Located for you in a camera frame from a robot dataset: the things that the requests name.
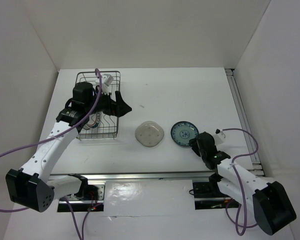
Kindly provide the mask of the clear glass square plate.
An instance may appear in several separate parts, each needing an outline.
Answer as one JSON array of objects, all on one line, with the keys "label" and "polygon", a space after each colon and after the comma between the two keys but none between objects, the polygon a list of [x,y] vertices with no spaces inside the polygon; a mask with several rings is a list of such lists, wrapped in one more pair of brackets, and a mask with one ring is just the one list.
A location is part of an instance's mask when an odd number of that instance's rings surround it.
[{"label": "clear glass square plate", "polygon": [[164,138],[164,130],[154,121],[145,121],[135,130],[136,140],[147,148],[157,146]]}]

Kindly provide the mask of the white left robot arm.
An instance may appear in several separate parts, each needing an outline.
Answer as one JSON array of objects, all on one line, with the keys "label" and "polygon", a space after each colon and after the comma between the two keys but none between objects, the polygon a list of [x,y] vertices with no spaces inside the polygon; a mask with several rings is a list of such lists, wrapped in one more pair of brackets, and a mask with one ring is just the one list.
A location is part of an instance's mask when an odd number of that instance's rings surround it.
[{"label": "white left robot arm", "polygon": [[89,193],[88,179],[70,173],[56,181],[49,176],[68,145],[80,134],[90,115],[102,112],[120,118],[131,112],[119,91],[115,99],[103,94],[98,86],[79,82],[72,90],[65,108],[59,112],[52,131],[35,154],[20,169],[10,169],[5,176],[10,200],[14,203],[44,212],[55,199],[73,195],[82,200]]}]

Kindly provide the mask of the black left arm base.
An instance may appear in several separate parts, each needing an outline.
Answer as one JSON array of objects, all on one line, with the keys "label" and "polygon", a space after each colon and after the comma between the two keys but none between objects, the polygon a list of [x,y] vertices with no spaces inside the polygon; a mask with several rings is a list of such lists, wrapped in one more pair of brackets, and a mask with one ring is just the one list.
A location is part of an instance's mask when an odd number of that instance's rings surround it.
[{"label": "black left arm base", "polygon": [[78,178],[81,181],[79,190],[73,195],[79,200],[88,200],[92,199],[94,201],[101,201],[104,199],[104,184],[89,184],[89,181],[86,177],[78,174],[73,175],[75,178]]}]

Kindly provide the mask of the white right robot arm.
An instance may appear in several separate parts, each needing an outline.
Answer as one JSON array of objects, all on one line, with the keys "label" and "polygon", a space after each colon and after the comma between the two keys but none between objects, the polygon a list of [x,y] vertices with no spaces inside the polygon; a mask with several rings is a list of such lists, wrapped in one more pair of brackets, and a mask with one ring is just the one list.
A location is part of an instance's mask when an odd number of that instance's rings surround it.
[{"label": "white right robot arm", "polygon": [[189,146],[213,171],[208,184],[210,194],[224,194],[235,200],[244,214],[253,215],[264,233],[272,236],[296,220],[284,186],[277,181],[268,182],[236,164],[235,158],[217,149],[213,135],[200,133],[189,141]]}]

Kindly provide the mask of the blue white patterned plate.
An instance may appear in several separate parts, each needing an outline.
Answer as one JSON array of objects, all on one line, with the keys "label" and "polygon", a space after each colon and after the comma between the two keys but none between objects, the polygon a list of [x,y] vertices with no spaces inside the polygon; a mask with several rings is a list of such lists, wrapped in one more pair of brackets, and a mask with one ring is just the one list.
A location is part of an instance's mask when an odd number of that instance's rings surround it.
[{"label": "blue white patterned plate", "polygon": [[170,130],[172,140],[180,147],[190,147],[189,141],[199,134],[198,128],[189,121],[176,122]]}]

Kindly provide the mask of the green red rimmed white plate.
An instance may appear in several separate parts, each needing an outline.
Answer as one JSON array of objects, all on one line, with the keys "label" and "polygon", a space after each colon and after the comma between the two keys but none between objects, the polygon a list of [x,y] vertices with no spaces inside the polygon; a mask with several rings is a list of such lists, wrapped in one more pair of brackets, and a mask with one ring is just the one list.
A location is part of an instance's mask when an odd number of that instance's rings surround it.
[{"label": "green red rimmed white plate", "polygon": [[88,129],[96,129],[101,121],[101,113],[97,112],[89,116],[89,121],[85,125]]}]

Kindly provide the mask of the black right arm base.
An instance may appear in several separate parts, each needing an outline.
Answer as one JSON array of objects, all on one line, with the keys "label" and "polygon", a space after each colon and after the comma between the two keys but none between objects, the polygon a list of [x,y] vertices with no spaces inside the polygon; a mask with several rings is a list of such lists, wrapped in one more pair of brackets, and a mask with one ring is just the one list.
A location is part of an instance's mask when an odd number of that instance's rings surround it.
[{"label": "black right arm base", "polygon": [[188,193],[194,196],[195,199],[229,199],[233,198],[221,193],[217,183],[221,180],[221,177],[212,174],[204,177],[194,177],[192,180],[192,188]]}]

